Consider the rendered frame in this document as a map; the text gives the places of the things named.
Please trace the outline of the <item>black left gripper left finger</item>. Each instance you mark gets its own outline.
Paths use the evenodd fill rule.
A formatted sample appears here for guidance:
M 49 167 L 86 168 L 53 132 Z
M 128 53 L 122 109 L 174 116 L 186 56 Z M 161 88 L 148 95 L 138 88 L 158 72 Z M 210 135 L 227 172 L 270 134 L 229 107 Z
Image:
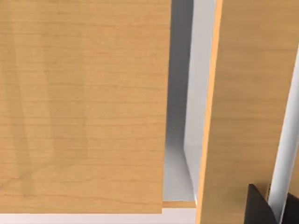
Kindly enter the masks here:
M 244 224 L 280 224 L 280 205 L 265 200 L 254 184 L 248 185 Z

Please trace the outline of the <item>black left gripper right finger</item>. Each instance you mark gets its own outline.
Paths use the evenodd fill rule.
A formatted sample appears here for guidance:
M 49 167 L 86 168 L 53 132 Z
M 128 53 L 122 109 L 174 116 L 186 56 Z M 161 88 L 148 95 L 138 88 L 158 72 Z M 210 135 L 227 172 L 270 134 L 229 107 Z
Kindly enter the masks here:
M 299 198 L 288 194 L 281 224 L 299 224 Z

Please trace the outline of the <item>long metal door handle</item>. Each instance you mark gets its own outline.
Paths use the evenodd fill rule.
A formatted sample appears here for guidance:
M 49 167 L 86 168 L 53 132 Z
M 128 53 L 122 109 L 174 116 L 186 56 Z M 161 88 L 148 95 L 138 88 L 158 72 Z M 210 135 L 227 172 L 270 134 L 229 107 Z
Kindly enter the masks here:
M 299 146 L 299 45 L 272 175 L 268 205 L 281 224 Z

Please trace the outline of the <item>wooden cupboard door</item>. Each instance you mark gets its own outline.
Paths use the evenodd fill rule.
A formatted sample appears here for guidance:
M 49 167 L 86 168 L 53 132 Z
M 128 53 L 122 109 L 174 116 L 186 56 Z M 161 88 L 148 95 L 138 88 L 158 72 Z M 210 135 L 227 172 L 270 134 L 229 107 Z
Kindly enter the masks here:
M 216 0 L 197 224 L 243 224 L 267 194 L 297 49 L 299 0 Z
M 0 214 L 159 214 L 171 0 L 0 0 Z

